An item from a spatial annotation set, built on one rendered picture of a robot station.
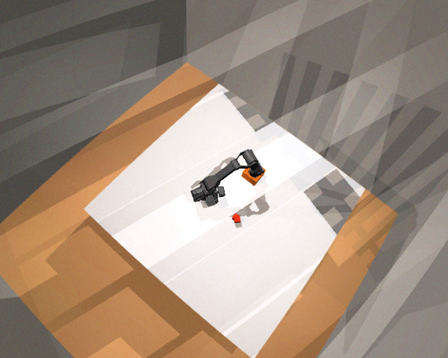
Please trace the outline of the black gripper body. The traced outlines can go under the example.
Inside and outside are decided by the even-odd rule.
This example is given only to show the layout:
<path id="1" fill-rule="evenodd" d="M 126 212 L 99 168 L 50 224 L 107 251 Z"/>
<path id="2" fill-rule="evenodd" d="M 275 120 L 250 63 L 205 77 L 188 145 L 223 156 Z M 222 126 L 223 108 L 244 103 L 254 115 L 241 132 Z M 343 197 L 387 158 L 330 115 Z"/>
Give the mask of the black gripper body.
<path id="1" fill-rule="evenodd" d="M 217 191 L 217 190 L 218 190 L 218 191 Z M 218 193 L 219 193 L 219 197 L 220 197 L 220 198 L 221 198 L 221 197 L 225 197 L 224 186 L 218 186 L 217 189 L 216 189 L 212 194 L 214 194 L 214 196 L 216 196 L 216 195 L 218 195 Z M 210 195 L 212 195 L 212 194 L 210 194 Z M 204 196 L 201 197 L 201 198 L 198 198 L 198 199 L 196 199 L 196 200 L 193 199 L 193 201 L 194 201 L 194 202 L 201 201 L 200 199 L 201 199 L 201 200 L 204 199 Z"/>

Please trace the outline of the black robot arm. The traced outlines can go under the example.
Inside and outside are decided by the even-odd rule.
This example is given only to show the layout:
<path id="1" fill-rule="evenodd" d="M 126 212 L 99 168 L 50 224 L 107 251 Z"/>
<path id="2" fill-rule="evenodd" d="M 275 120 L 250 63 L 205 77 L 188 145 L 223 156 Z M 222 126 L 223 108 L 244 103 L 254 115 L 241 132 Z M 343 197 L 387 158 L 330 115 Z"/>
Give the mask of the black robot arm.
<path id="1" fill-rule="evenodd" d="M 238 162 L 239 156 L 243 156 L 244 160 L 247 163 L 247 166 L 240 165 Z M 214 206 L 217 204 L 218 198 L 212 194 L 216 188 L 220 185 L 220 182 L 228 177 L 232 172 L 238 170 L 238 169 L 249 169 L 248 173 L 253 177 L 256 178 L 259 175 L 262 175 L 265 171 L 258 161 L 257 157 L 255 156 L 252 149 L 246 149 L 245 151 L 242 151 L 239 153 L 237 158 L 233 159 L 226 167 L 221 169 L 219 172 L 217 172 L 215 175 L 207 176 L 205 179 L 203 179 L 199 183 L 199 187 L 191 190 L 191 195 L 193 196 L 193 199 L 196 200 L 198 198 L 201 198 L 204 196 L 204 199 L 206 201 L 206 204 L 208 207 Z M 210 195 L 212 194 L 212 195 Z M 209 195 L 209 196 L 206 196 Z"/>

